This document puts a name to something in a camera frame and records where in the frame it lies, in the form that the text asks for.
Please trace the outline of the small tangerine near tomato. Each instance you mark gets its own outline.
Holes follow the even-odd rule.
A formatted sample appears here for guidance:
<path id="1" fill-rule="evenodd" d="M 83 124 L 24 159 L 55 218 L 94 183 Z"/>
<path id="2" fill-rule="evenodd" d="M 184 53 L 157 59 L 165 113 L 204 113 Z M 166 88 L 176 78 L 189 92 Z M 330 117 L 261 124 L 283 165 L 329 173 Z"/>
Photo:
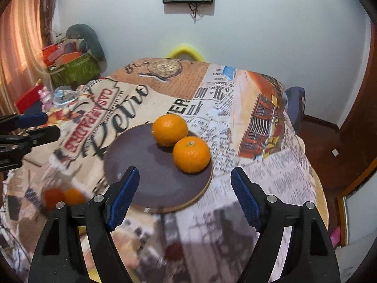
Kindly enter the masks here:
<path id="1" fill-rule="evenodd" d="M 86 202 L 85 195 L 76 188 L 69 188 L 63 192 L 65 203 L 69 206 L 75 206 Z"/>

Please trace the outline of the large orange front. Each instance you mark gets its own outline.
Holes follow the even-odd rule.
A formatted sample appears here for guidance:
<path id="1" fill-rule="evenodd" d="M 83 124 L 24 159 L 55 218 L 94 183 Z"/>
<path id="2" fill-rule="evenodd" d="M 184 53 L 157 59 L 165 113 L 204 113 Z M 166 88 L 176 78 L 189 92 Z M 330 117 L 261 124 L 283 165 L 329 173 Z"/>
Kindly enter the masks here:
<path id="1" fill-rule="evenodd" d="M 155 120 L 152 135 L 162 147 L 174 146 L 189 133 L 186 121 L 175 114 L 165 114 Z"/>

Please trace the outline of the green storage box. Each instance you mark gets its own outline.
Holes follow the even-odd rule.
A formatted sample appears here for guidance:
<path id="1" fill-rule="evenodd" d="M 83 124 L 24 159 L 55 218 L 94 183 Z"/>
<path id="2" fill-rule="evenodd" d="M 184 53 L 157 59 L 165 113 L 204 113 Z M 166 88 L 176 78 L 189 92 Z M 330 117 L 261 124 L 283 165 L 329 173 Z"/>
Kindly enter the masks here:
<path id="1" fill-rule="evenodd" d="M 50 78 L 54 88 L 70 86 L 75 89 L 99 76 L 100 71 L 97 62 L 88 53 L 50 71 Z"/>

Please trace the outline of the dark purple round plate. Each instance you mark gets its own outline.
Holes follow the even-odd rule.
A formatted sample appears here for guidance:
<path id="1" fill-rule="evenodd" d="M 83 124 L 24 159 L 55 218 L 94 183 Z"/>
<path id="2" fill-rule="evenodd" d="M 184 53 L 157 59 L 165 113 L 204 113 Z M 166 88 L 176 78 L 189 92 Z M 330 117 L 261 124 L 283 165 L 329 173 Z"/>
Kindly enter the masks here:
<path id="1" fill-rule="evenodd" d="M 213 171 L 211 162 L 197 174 L 180 171 L 172 147 L 156 143 L 151 123 L 126 130 L 107 149 L 103 170 L 108 183 L 119 181 L 130 166 L 140 174 L 131 206 L 145 213 L 177 212 L 196 203 L 208 189 Z"/>

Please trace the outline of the retro newspaper print tablecloth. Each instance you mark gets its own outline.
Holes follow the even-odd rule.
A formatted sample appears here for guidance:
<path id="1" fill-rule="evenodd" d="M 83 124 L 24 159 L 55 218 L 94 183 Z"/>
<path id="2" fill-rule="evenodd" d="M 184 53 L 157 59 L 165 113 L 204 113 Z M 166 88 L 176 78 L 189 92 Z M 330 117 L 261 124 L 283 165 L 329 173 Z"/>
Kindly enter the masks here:
<path id="1" fill-rule="evenodd" d="M 140 184 L 112 239 L 140 282 L 237 280 L 259 234 L 232 190 L 236 166 L 267 194 L 312 201 L 328 218 L 285 89 L 271 76 L 148 58 L 58 94 L 62 104 L 48 89 L 37 97 L 59 140 L 35 148 L 5 183 L 1 255 L 21 280 L 55 204 L 103 194 L 130 166 Z"/>

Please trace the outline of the red tomato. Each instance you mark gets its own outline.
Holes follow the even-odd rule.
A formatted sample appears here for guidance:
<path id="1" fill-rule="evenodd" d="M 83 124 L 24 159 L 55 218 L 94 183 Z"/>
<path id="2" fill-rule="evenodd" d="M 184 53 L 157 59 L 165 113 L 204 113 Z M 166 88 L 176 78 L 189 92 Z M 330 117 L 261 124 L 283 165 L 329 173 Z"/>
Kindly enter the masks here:
<path id="1" fill-rule="evenodd" d="M 52 211 L 58 202 L 65 202 L 65 195 L 60 188 L 48 188 L 43 193 L 43 200 L 46 208 Z"/>

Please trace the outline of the brown wooden door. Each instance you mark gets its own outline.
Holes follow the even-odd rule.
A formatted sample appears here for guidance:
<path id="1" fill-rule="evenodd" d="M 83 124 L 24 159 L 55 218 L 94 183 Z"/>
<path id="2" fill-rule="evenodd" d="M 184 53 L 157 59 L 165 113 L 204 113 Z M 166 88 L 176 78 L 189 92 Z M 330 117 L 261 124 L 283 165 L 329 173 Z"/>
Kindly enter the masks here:
<path id="1" fill-rule="evenodd" d="M 344 144 L 344 177 L 347 185 L 376 162 L 376 28 L 361 88 L 340 129 Z"/>

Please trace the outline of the blue chair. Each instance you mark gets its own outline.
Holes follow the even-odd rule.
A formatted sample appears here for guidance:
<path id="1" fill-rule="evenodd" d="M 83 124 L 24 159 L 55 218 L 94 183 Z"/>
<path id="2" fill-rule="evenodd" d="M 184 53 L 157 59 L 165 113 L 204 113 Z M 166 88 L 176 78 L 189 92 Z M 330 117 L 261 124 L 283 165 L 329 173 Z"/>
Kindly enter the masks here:
<path id="1" fill-rule="evenodd" d="M 294 86 L 285 91 L 287 98 L 286 112 L 296 135 L 299 134 L 305 114 L 305 89 Z"/>

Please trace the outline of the orange pink curtain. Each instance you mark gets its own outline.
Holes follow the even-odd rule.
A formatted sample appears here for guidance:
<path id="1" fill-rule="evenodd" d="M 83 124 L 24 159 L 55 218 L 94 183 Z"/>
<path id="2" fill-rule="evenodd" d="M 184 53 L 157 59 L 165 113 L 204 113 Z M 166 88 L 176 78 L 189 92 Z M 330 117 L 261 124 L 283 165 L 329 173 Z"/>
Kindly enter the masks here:
<path id="1" fill-rule="evenodd" d="M 56 0 L 4 0 L 1 3 L 1 114 L 41 81 L 51 87 L 42 49 L 52 43 Z"/>

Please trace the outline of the yellow foam chair back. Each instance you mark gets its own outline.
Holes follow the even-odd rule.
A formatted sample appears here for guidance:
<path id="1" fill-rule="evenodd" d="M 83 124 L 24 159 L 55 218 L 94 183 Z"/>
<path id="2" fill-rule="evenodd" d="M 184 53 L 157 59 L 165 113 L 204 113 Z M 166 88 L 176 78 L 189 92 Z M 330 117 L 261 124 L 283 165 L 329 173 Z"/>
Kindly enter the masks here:
<path id="1" fill-rule="evenodd" d="M 169 54 L 168 58 L 178 58 L 179 56 L 189 56 L 193 61 L 205 62 L 205 59 L 195 50 L 188 45 L 180 45 L 174 48 Z"/>

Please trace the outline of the large orange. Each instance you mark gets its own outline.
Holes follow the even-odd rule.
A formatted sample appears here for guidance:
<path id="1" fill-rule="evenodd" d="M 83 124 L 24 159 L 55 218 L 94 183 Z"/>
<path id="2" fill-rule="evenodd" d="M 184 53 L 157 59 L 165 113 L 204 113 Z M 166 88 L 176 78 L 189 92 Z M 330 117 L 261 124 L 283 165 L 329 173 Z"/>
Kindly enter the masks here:
<path id="1" fill-rule="evenodd" d="M 174 146 L 189 133 L 186 121 L 175 114 L 165 114 L 155 120 L 152 135 L 162 147 Z"/>
<path id="2" fill-rule="evenodd" d="M 196 174 L 209 164 L 211 153 L 204 140 L 196 136 L 187 136 L 175 144 L 172 158 L 179 170 L 187 174 Z"/>

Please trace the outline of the grey plush shark toy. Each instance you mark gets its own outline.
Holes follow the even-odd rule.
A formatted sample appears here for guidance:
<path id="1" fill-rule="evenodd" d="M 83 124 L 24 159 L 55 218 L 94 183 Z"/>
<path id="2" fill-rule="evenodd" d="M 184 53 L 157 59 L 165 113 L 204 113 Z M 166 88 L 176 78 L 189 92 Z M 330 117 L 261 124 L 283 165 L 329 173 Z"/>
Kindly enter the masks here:
<path id="1" fill-rule="evenodd" d="M 78 40 L 78 49 L 89 52 L 97 61 L 103 61 L 105 54 L 93 28 L 86 24 L 74 24 L 66 30 L 66 38 Z"/>

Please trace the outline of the red gift box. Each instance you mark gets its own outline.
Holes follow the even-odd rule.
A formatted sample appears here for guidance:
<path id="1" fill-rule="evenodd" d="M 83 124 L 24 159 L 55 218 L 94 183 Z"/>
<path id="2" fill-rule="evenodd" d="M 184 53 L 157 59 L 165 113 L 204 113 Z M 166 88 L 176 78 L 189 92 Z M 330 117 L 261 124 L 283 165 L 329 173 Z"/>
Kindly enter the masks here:
<path id="1" fill-rule="evenodd" d="M 23 93 L 22 96 L 15 102 L 17 112 L 23 114 L 28 108 L 37 102 L 40 99 L 38 92 L 43 89 L 43 87 L 43 83 L 37 83 Z"/>

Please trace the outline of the dark red grape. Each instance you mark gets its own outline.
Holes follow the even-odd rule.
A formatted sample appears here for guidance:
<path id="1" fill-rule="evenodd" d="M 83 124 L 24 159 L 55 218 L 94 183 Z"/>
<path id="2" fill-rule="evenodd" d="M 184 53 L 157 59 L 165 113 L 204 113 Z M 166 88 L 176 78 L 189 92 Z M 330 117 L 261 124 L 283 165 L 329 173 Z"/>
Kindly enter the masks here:
<path id="1" fill-rule="evenodd" d="M 179 242 L 167 246 L 164 254 L 166 261 L 179 261 L 184 257 L 182 244 Z"/>

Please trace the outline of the pink rabbit toy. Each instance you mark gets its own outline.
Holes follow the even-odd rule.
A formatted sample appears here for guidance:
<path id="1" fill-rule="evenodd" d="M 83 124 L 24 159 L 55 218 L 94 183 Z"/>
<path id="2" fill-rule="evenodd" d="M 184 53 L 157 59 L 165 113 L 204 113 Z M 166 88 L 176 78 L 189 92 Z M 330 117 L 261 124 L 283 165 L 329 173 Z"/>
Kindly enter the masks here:
<path id="1" fill-rule="evenodd" d="M 38 95 L 41 102 L 41 109 L 43 112 L 48 112 L 54 105 L 54 94 L 49 91 L 49 89 L 44 86 L 38 91 Z"/>

